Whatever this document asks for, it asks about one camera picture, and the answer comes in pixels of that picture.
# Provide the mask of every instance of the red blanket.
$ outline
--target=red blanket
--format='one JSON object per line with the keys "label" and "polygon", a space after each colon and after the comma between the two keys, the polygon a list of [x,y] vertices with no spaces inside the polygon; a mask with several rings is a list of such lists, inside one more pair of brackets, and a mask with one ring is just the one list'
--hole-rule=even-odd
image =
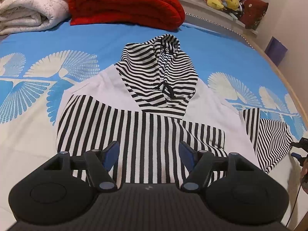
{"label": "red blanket", "polygon": [[130,22],[173,30],[185,19],[178,0],[69,0],[71,25]]}

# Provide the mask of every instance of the yellow plush toy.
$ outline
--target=yellow plush toy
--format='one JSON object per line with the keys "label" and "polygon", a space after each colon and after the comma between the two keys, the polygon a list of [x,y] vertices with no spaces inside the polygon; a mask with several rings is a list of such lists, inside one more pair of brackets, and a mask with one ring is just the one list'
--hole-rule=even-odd
{"label": "yellow plush toy", "polygon": [[225,0],[225,3],[227,4],[227,8],[233,9],[234,11],[237,11],[240,6],[239,0]]}
{"label": "yellow plush toy", "polygon": [[224,8],[224,5],[222,5],[219,0],[207,0],[207,4],[208,6],[218,10]]}

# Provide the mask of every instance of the black and white stripes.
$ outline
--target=black and white stripes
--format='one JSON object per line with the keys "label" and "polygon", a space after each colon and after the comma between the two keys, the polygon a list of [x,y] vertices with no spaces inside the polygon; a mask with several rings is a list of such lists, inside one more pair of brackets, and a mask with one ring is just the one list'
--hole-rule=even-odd
{"label": "black and white stripes", "polygon": [[[58,126],[58,151],[81,155],[120,143],[118,162],[110,175],[122,183],[176,183],[188,176],[180,161],[178,146],[185,141],[195,150],[208,150],[226,157],[224,132],[204,124],[145,112],[118,110],[91,96],[72,96]],[[85,173],[74,171],[85,179]],[[213,173],[212,181],[222,173]]]}
{"label": "black and white stripes", "polygon": [[260,124],[260,109],[252,108],[243,110],[243,117],[246,125],[246,133],[254,146],[254,151],[256,152]]}
{"label": "black and white stripes", "polygon": [[269,173],[291,150],[293,141],[285,122],[260,119],[260,109],[243,110],[247,135],[260,168]]}
{"label": "black and white stripes", "polygon": [[285,122],[260,119],[256,155],[262,170],[269,173],[290,152],[292,141]]}
{"label": "black and white stripes", "polygon": [[143,112],[183,118],[198,75],[177,38],[166,34],[129,43],[115,66]]}

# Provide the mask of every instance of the black cable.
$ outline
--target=black cable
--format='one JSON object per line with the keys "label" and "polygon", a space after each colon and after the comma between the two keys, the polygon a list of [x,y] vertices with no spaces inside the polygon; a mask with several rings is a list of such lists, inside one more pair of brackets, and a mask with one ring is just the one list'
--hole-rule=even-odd
{"label": "black cable", "polygon": [[287,222],[287,224],[286,224],[285,227],[287,227],[287,225],[289,224],[290,219],[291,219],[291,217],[292,217],[292,214],[293,214],[293,211],[294,211],[294,208],[295,208],[295,205],[296,205],[296,201],[297,201],[297,197],[298,197],[299,191],[301,191],[301,185],[302,185],[302,183],[303,183],[303,182],[301,182],[301,184],[299,185],[299,189],[298,189],[298,192],[297,192],[297,195],[296,195],[296,198],[295,198],[294,206],[293,206],[293,209],[292,209],[292,211],[291,211],[289,220],[288,220],[288,222]]}

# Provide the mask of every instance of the drawstring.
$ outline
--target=drawstring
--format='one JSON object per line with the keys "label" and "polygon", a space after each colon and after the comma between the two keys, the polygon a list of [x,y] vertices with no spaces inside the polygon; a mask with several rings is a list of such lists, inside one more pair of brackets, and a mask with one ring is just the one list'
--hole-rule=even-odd
{"label": "drawstring", "polygon": [[175,99],[173,88],[166,81],[162,81],[158,86],[155,87],[155,89],[160,89],[161,85],[164,85],[161,92],[163,93],[165,88],[167,88],[167,90],[170,94],[170,98]]}

